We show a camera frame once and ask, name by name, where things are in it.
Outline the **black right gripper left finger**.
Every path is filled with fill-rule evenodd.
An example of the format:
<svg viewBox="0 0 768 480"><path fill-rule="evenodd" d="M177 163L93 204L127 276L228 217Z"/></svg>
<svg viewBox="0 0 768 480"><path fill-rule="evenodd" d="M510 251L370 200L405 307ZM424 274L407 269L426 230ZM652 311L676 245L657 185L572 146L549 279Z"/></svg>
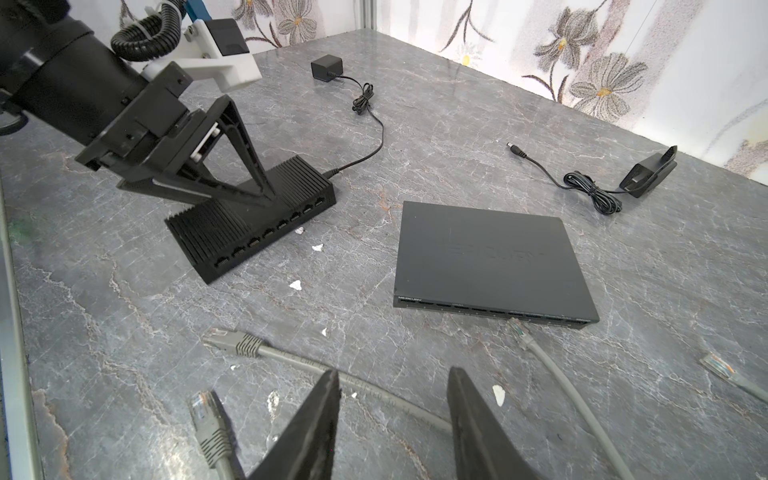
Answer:
<svg viewBox="0 0 768 480"><path fill-rule="evenodd" d="M331 479L341 390L325 371L248 479Z"/></svg>

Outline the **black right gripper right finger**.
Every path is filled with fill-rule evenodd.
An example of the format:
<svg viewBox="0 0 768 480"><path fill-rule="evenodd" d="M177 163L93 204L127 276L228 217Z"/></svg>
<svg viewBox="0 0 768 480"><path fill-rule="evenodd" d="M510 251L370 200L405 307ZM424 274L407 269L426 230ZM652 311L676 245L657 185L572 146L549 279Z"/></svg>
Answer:
<svg viewBox="0 0 768 480"><path fill-rule="evenodd" d="M447 401L458 479L539 479L505 434L467 372L451 367Z"/></svg>

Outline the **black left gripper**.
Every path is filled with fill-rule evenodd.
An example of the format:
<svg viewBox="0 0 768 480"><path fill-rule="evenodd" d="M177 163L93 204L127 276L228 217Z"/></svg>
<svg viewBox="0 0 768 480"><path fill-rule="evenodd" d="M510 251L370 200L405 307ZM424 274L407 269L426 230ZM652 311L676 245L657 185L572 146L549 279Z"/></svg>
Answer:
<svg viewBox="0 0 768 480"><path fill-rule="evenodd" d="M207 112L192 112L180 100L191 83L175 62L152 80L114 67L106 75L80 82L74 88L74 124L84 149L76 161L119 175L125 180L117 188L130 193L191 205L218 199L268 207L275 191L234 100L223 95ZM203 114L199 126L198 113ZM221 136L250 174L253 190L203 172L204 161ZM158 183L160 179L179 181Z"/></svg>

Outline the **black ribbed network switch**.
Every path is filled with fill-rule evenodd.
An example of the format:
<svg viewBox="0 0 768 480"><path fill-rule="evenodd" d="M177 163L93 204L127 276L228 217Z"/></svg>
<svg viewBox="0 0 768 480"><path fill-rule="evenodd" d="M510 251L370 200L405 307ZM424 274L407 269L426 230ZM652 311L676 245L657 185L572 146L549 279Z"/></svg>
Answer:
<svg viewBox="0 0 768 480"><path fill-rule="evenodd" d="M211 284L336 203L333 184L296 155L266 171L267 207L209 199L165 220L201 279Z"/></svg>

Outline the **black power adapter with cable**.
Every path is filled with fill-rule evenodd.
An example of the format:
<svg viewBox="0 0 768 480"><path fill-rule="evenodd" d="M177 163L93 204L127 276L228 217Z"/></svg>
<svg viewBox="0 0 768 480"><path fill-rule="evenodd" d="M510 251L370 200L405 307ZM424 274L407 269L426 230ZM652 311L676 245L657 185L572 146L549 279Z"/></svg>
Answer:
<svg viewBox="0 0 768 480"><path fill-rule="evenodd" d="M360 94L352 102L352 111L358 116L368 114L381 127L381 138L379 145L371 153L355 161L326 171L323 176L325 179L330 180L337 174L357 166L378 154L384 146L385 126L383 122L375 115L371 106L371 99L374 96L374 86L369 82L361 83L358 80L345 75L343 61L340 57L330 54L324 55L319 59L312 61L310 67L312 76L315 80L319 80L325 83L330 83L331 81L337 80L348 80L353 82L359 88Z"/></svg>

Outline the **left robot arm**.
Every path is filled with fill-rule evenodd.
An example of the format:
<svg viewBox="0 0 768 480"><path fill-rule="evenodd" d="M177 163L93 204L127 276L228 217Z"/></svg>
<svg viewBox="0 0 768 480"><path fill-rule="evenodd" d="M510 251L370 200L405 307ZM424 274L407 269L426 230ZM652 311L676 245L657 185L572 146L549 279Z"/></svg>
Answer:
<svg viewBox="0 0 768 480"><path fill-rule="evenodd" d="M65 1L1 5L1 110L12 119L2 133L36 117L125 191L271 205L274 188L230 96L259 78L235 20L184 1L162 2L109 43Z"/></svg>

